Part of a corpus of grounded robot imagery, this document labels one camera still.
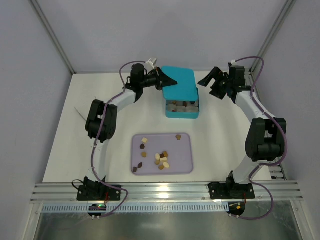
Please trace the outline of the teal box lid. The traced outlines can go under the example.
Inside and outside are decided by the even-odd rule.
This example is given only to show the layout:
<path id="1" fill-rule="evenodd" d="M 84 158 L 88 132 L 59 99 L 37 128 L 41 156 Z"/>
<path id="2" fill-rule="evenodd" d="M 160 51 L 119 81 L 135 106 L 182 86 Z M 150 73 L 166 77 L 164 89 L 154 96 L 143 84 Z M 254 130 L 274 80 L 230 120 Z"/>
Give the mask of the teal box lid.
<path id="1" fill-rule="evenodd" d="M 176 85 L 162 89 L 163 97 L 168 101 L 195 102 L 198 99 L 195 73 L 190 68 L 163 66 L 164 74 L 177 82 Z"/>

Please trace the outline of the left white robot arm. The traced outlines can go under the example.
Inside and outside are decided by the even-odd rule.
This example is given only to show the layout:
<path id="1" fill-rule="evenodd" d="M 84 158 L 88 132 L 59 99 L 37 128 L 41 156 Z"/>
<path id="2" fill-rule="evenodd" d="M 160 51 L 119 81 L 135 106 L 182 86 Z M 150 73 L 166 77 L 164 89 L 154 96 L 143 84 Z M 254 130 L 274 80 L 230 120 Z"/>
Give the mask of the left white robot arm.
<path id="1" fill-rule="evenodd" d="M 105 170 L 102 164 L 105 157 L 100 154 L 95 158 L 98 147 L 107 148 L 109 141 L 115 134 L 118 113 L 124 108 L 136 103 L 144 93 L 145 88 L 155 87 L 158 91 L 165 87 L 175 86 L 178 82 L 167 76 L 153 62 L 130 61 L 119 69 L 123 88 L 120 93 L 107 102 L 94 100 L 91 104 L 85 124 L 88 137 L 93 140 L 90 157 L 90 169 L 84 178 L 83 185 L 87 188 L 97 189 L 100 186 L 121 190 L 105 182 Z"/>

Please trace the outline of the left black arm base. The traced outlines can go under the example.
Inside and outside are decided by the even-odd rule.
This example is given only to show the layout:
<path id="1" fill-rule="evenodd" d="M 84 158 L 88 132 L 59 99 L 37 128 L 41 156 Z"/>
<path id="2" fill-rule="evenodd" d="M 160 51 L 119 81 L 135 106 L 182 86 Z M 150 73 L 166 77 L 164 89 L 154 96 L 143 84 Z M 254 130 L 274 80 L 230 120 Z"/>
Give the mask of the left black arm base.
<path id="1" fill-rule="evenodd" d="M 121 185 L 106 186 L 99 181 L 75 179 L 71 185 L 77 190 L 78 201 L 119 201 L 121 198 Z"/>

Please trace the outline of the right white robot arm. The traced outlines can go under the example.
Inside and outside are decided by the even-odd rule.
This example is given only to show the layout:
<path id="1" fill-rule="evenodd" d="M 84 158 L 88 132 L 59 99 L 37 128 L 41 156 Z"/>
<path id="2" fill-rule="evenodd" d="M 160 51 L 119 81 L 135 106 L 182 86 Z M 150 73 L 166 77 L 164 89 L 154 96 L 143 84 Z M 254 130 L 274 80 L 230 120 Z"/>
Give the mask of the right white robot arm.
<path id="1" fill-rule="evenodd" d="M 262 167 L 285 154 L 287 122 L 272 115 L 259 102 L 253 88 L 246 85 L 243 66 L 229 65 L 229 72 L 216 66 L 198 84 L 206 87 L 211 80 L 214 83 L 210 95 L 220 100 L 229 97 L 243 111 L 250 128 L 245 140 L 245 158 L 230 172 L 225 183 L 212 182 L 209 187 L 214 195 L 222 198 L 251 196 L 253 177 Z"/>

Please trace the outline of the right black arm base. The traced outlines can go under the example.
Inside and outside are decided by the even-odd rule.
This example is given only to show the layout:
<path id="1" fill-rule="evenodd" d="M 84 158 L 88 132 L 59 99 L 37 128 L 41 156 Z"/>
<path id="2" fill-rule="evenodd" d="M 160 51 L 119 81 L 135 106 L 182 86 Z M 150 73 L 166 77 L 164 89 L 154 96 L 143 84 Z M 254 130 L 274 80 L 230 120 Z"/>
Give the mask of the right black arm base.
<path id="1" fill-rule="evenodd" d="M 211 200 L 244 200 L 255 198 L 255 192 L 251 183 L 235 183 L 232 177 L 228 177 L 226 182 L 211 182 L 207 186 Z"/>

